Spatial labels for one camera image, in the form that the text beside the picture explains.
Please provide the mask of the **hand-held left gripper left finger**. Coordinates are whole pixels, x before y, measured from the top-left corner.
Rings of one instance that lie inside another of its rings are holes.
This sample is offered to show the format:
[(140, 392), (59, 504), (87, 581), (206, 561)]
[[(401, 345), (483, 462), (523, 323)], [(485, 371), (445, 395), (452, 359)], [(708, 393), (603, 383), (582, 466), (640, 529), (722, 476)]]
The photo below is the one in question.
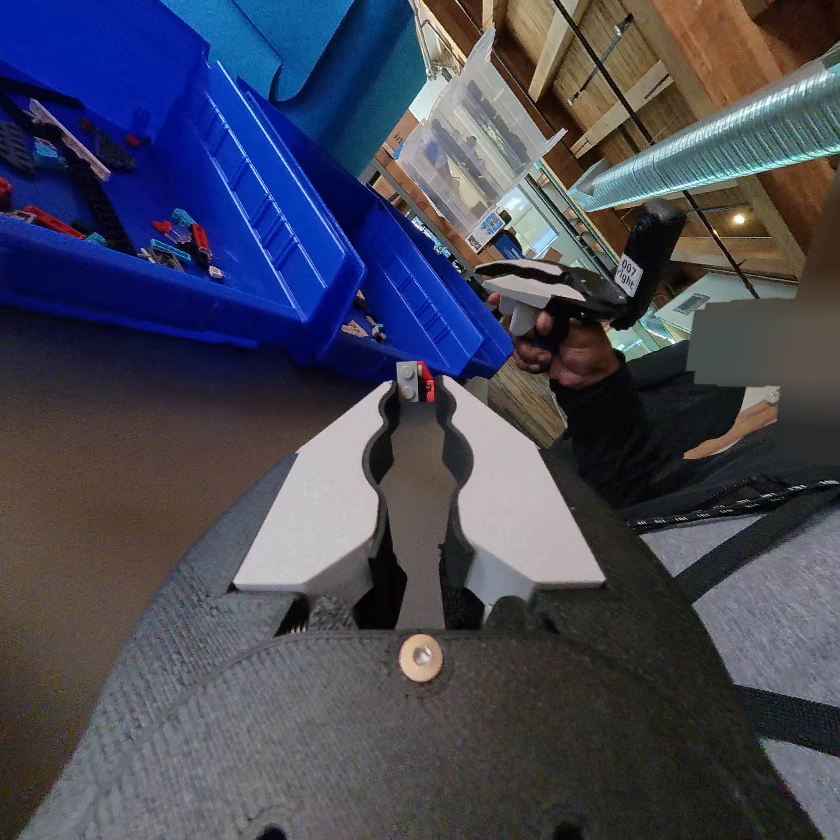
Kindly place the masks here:
[(394, 382), (376, 387), (301, 446), (233, 579), (242, 592), (365, 594), (382, 547), (382, 480), (400, 416)]

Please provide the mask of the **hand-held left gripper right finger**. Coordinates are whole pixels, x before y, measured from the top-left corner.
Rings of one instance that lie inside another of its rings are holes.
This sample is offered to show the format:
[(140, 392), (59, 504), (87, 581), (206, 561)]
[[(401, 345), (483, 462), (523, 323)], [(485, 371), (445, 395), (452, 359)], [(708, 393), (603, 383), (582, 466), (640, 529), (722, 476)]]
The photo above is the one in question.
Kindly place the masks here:
[(451, 377), (436, 383), (443, 462), (455, 479), (444, 541), (454, 589), (501, 599), (601, 588), (599, 563), (540, 450)]

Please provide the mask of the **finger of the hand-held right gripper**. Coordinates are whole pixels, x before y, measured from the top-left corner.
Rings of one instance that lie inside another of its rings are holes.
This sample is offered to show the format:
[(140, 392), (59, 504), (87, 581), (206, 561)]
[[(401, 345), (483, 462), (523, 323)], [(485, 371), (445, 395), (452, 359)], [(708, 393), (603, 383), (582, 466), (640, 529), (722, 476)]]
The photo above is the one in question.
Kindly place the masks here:
[(528, 305), (547, 305), (552, 298), (566, 298), (565, 285), (513, 275), (485, 279), (485, 290)]
[(538, 259), (501, 259), (486, 262), (475, 273), (486, 278), (521, 277), (532, 280), (562, 280), (569, 267)]

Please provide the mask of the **small black red brick assembly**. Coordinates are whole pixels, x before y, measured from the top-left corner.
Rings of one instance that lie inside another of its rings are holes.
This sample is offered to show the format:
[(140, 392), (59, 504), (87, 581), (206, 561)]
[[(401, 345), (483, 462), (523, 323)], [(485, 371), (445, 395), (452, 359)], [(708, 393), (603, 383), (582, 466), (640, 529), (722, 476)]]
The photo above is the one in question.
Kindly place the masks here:
[(406, 403), (435, 403), (436, 381), (424, 362), (401, 361), (395, 366), (395, 383)]

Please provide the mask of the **pile of mixed toy bricks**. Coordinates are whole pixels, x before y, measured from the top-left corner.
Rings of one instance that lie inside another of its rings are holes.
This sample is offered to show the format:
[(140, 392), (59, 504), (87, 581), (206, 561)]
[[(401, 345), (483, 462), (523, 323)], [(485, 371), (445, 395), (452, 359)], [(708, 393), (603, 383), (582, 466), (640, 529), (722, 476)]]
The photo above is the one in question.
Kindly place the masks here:
[(129, 175), (136, 171), (136, 160), (88, 118), (79, 118), (79, 128), (91, 144), (85, 144), (68, 130), (45, 102), (71, 110), (85, 110), (76, 98), (11, 77), (2, 77), (2, 157), (27, 177), (36, 177), (39, 169), (53, 169), (66, 174), (80, 200), (87, 207), (93, 225), (74, 219), (71, 224), (29, 204), (18, 211), (6, 211), (7, 217), (20, 217), (33, 224), (76, 239), (84, 239), (125, 255), (136, 256), (157, 266), (184, 271), (189, 265), (207, 279), (222, 285), (224, 273), (214, 264), (206, 230), (194, 223), (180, 208), (172, 221), (154, 220), (156, 236), (146, 247), (135, 248), (117, 208), (104, 185), (114, 173)]
[(362, 290), (357, 290), (340, 330), (351, 337), (375, 343), (386, 343), (389, 340), (384, 324), (370, 310)]

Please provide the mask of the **person's right forearm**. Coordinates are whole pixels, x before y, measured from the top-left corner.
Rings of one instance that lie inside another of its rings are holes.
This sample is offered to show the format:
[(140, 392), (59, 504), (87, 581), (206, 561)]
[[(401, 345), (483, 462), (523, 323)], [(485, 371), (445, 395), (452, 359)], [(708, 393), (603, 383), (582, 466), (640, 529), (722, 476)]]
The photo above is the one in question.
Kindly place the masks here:
[(566, 418), (551, 450), (616, 510), (698, 487), (721, 471), (723, 438), (744, 409), (747, 388), (698, 384), (687, 369), (689, 343), (625, 361), (605, 379), (550, 387)]

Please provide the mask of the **grey desk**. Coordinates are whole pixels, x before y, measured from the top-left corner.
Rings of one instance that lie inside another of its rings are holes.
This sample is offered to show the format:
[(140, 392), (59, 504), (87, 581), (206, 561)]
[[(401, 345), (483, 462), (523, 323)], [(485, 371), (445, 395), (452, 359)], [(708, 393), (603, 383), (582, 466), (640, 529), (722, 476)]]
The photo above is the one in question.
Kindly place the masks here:
[(2, 308), (2, 838), (27, 824), (177, 561), (369, 381)]

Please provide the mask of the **person's right hand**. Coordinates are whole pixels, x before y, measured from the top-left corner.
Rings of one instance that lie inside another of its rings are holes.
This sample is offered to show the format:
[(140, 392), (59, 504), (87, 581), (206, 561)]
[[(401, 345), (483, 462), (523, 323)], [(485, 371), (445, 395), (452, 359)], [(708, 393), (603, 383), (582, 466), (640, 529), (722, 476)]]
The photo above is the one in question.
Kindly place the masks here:
[(626, 366), (598, 322), (569, 318), (565, 338), (556, 351), (537, 346), (537, 337), (555, 338), (556, 321), (551, 310), (543, 310), (531, 331), (520, 336), (512, 334), (512, 361), (521, 371), (546, 374), (561, 388), (585, 390)]

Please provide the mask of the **blue cardboard box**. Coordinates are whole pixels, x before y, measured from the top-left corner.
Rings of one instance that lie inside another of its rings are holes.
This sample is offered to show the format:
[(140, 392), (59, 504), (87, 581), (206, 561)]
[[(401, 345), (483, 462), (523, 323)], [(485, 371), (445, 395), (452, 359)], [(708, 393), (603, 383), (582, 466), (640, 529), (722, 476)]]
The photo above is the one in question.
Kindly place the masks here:
[(476, 255), (476, 265), (506, 259), (522, 259), (523, 251), (515, 230), (511, 226), (511, 216), (506, 209), (494, 210), (465, 238), (468, 248)]

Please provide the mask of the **clear plastic storage box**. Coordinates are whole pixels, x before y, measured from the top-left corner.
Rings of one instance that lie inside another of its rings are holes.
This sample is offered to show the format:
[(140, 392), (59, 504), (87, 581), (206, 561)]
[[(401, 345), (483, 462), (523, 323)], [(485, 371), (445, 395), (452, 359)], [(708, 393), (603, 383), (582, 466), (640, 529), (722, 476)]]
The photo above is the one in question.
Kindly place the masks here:
[(566, 134), (548, 138), (531, 119), (491, 63), (495, 37), (494, 27), (481, 36), (397, 158), (475, 252), (501, 230), (499, 204)]

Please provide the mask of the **large blue plastic bin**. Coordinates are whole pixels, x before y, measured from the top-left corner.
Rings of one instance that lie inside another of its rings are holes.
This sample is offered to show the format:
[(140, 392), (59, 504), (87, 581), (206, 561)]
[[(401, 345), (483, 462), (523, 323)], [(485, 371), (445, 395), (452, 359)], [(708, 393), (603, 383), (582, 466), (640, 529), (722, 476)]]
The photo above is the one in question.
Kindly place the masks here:
[[(317, 358), (366, 268), (280, 140), (209, 47), (158, 2), (2, 2), (2, 77), (76, 98), (46, 101), (68, 130), (88, 118), (136, 160), (104, 185), (135, 248), (180, 208), (206, 230), (219, 285), (2, 215), (2, 303), (133, 329)], [(2, 160), (12, 211), (93, 225), (67, 175)]]

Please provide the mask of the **person's grey sweater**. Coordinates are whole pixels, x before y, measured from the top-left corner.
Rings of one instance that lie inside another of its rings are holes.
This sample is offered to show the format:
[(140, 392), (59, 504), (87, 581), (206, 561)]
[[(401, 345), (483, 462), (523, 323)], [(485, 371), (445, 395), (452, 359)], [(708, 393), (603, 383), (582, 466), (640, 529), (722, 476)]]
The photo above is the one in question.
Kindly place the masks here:
[[(672, 575), (759, 515), (681, 524), (642, 536)], [(839, 513), (817, 513), (789, 538), (702, 596), (695, 610), (737, 686), (838, 708)], [(761, 738), (824, 838), (839, 838), (838, 757)]]

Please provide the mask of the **blue felt bag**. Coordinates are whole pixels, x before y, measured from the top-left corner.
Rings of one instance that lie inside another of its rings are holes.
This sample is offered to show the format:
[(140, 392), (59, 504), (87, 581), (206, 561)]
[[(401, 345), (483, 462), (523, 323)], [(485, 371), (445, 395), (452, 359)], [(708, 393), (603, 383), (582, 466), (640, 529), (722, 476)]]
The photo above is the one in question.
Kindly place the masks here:
[(427, 81), (406, 1), (163, 1), (221, 62), (352, 176)]

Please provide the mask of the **silver ventilation duct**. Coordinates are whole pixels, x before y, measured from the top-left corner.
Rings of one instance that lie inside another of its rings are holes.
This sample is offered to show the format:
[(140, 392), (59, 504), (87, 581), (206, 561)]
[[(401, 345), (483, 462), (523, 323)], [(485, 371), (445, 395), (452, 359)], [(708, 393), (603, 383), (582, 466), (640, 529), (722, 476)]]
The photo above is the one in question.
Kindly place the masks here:
[(569, 188), (588, 213), (828, 158), (839, 152), (838, 49)]

